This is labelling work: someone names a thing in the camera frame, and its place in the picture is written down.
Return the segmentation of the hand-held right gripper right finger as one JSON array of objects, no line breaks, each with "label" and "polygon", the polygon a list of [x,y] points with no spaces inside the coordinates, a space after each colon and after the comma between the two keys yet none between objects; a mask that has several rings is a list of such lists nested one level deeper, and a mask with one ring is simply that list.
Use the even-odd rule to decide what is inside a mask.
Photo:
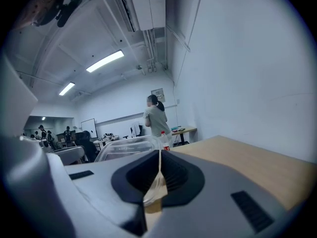
[{"label": "hand-held right gripper right finger", "polygon": [[226,165],[163,151],[161,172],[167,195],[150,238],[277,238],[296,216]]}]

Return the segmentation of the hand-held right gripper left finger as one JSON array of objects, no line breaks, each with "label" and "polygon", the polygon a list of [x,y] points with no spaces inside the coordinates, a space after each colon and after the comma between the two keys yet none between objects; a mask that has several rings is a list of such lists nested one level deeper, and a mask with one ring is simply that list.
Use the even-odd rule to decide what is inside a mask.
[{"label": "hand-held right gripper left finger", "polygon": [[122,201],[111,185],[110,162],[64,166],[56,154],[16,137],[0,139],[4,188],[29,224],[47,238],[159,238],[147,230],[143,194]]}]

